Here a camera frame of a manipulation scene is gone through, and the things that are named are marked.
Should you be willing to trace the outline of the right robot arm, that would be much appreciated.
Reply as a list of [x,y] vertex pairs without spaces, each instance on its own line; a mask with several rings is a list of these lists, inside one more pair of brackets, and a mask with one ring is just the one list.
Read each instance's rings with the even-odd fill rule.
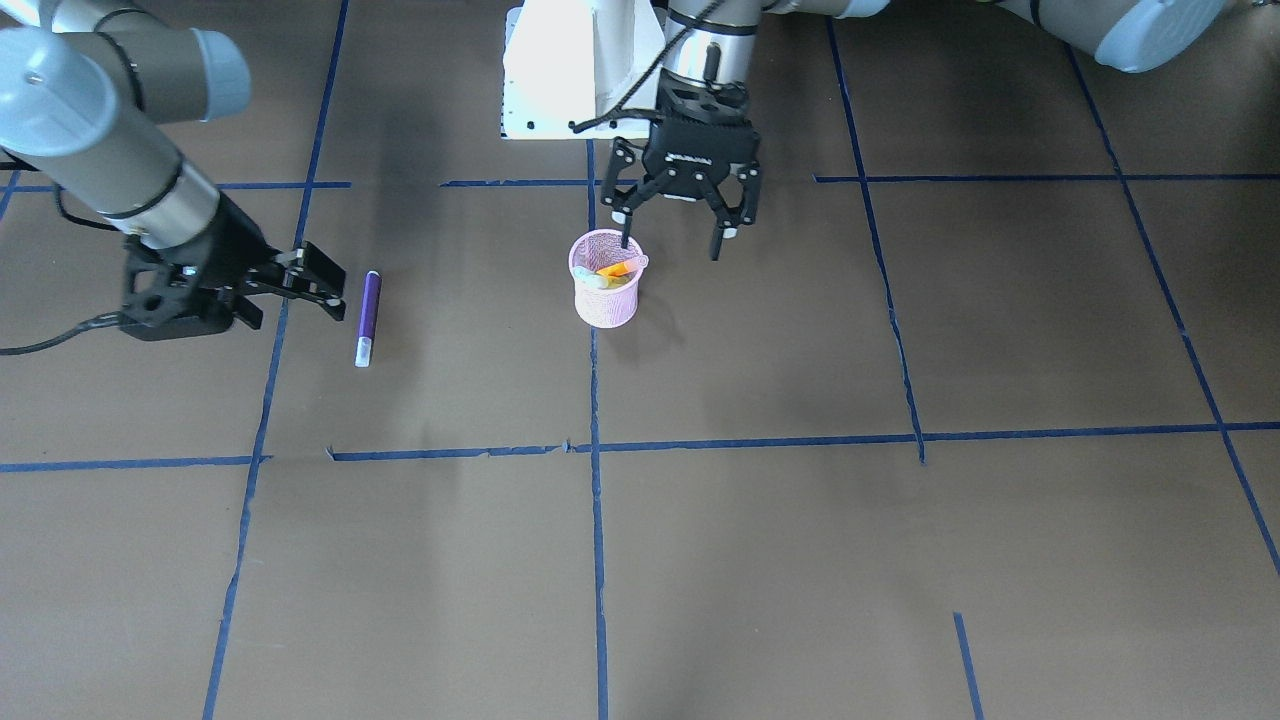
[[118,310],[76,333],[115,327],[156,342],[260,328],[253,296],[346,316],[346,272],[311,243],[279,250],[164,133],[165,124],[243,111],[250,65],[224,33],[169,26],[133,1],[5,1],[1,145],[20,170],[115,231],[125,265]]

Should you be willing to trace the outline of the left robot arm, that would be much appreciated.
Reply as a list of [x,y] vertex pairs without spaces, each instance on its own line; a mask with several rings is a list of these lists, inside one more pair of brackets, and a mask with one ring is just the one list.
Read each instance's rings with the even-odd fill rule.
[[1225,1],[666,1],[664,40],[643,72],[653,109],[616,101],[600,117],[645,120],[646,142],[612,143],[599,192],[630,249],[636,210],[657,196],[704,202],[714,217],[710,258],[756,220],[762,137],[751,124],[749,69],[762,22],[824,17],[837,47],[865,44],[882,117],[904,131],[887,140],[942,154],[925,141],[925,114],[948,110],[977,128],[960,142],[993,161],[1001,133],[1027,136],[1044,118],[1033,86],[1065,85],[1084,56],[1110,70],[1144,73],[1188,50],[1228,9]]

